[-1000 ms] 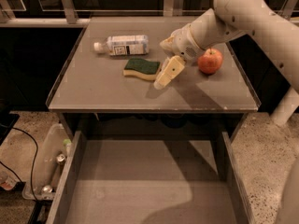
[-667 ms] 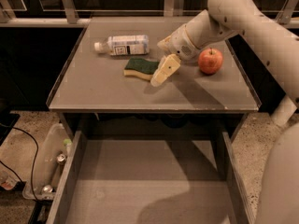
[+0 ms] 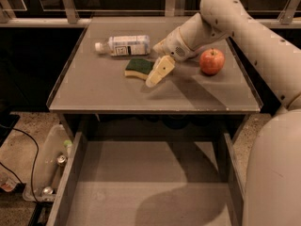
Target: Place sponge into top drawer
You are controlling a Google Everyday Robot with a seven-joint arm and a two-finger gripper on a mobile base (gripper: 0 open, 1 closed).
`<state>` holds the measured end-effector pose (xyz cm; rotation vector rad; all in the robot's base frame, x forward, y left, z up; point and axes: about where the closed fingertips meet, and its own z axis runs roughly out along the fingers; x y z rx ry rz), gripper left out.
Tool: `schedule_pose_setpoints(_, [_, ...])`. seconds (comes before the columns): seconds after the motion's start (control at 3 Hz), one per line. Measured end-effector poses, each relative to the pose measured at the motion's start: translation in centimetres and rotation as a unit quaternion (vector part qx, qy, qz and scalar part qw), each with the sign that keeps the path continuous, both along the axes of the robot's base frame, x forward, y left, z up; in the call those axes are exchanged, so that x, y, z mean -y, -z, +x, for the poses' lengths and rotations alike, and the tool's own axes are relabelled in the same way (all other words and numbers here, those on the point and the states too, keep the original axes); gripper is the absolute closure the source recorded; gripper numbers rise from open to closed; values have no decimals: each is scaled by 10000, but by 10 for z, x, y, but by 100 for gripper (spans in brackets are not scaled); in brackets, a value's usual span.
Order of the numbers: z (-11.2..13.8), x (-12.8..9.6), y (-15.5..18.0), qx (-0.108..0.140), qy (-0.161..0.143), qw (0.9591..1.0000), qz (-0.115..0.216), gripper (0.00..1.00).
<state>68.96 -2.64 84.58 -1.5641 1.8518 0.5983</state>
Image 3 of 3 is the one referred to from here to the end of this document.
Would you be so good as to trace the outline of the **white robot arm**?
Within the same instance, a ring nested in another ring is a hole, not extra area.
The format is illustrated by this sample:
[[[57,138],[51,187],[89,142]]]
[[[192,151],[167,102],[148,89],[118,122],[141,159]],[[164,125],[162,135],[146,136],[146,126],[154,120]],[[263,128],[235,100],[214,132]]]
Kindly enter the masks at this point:
[[[242,226],[301,226],[301,51],[254,20],[240,0],[200,0],[199,12],[153,46],[173,62],[231,37],[281,102],[252,146]]]

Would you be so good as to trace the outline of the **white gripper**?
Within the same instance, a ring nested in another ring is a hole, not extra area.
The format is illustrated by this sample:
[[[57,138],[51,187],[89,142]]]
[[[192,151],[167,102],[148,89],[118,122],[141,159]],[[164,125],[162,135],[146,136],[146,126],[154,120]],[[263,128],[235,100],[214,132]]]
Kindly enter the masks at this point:
[[[155,61],[146,80],[146,86],[149,88],[156,86],[175,68],[175,60],[185,61],[195,55],[194,51],[184,43],[178,27],[164,40],[156,43],[152,50],[158,55],[166,56],[158,57]]]

